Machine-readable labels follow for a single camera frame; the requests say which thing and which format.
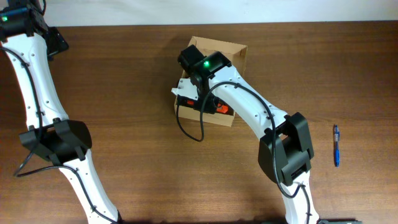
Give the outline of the orange utility knife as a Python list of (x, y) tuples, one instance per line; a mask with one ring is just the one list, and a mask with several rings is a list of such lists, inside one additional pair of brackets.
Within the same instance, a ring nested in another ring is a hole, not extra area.
[[(193, 101), (193, 100), (185, 100), (184, 101), (184, 106), (187, 106), (189, 108), (193, 108), (194, 110), (200, 111), (201, 104), (199, 101)], [(229, 106), (224, 104), (224, 103), (218, 103), (217, 106), (215, 104), (213, 105), (206, 105), (204, 112), (205, 113), (221, 113), (221, 114), (226, 114), (229, 110)]]

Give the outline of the brown cardboard box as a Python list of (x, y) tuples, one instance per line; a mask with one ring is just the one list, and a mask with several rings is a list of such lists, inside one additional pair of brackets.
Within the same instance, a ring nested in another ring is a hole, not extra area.
[[(239, 74), (243, 77), (246, 69), (247, 59), (247, 45), (236, 44), (232, 42), (225, 42), (221, 40), (207, 39), (204, 37), (192, 36), (188, 46), (194, 45), (203, 55), (208, 56), (214, 52), (221, 52), (226, 56), (236, 67)], [(187, 118), (195, 121), (200, 120), (200, 112), (192, 108), (190, 103), (181, 102), (179, 111), (179, 118)], [(222, 126), (232, 126), (235, 118), (235, 111), (228, 108), (227, 112), (215, 114), (204, 113), (203, 121), (206, 123), (218, 124)]]

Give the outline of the blue pen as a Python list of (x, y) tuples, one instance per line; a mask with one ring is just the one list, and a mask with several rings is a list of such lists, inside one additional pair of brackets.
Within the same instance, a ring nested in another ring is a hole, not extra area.
[(338, 125), (335, 124), (333, 127), (333, 142), (334, 142), (334, 162), (336, 167), (340, 166), (339, 141), (340, 141), (340, 130), (338, 128)]

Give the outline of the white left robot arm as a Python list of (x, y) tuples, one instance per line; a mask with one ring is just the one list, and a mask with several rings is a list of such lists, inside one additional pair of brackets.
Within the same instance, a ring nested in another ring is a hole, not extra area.
[(92, 139), (82, 121), (71, 120), (59, 100), (49, 69), (54, 55), (69, 46), (56, 27), (44, 19), (45, 1), (8, 1), (1, 9), (1, 50), (12, 63), (21, 89), (27, 131), (19, 135), (28, 156), (14, 173), (24, 177), (44, 168), (22, 172), (34, 155), (51, 162), (69, 181), (88, 223), (122, 223), (96, 173)]

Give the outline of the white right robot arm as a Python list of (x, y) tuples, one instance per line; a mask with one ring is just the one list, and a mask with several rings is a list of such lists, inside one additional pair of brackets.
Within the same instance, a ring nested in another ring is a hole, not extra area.
[(172, 89), (177, 101), (192, 101), (200, 122), (226, 103), (259, 139), (258, 163), (282, 194), (287, 223), (318, 223), (309, 186), (314, 157), (308, 122), (300, 113), (289, 115), (262, 97), (221, 52), (203, 55), (190, 45), (178, 56), (187, 74)]

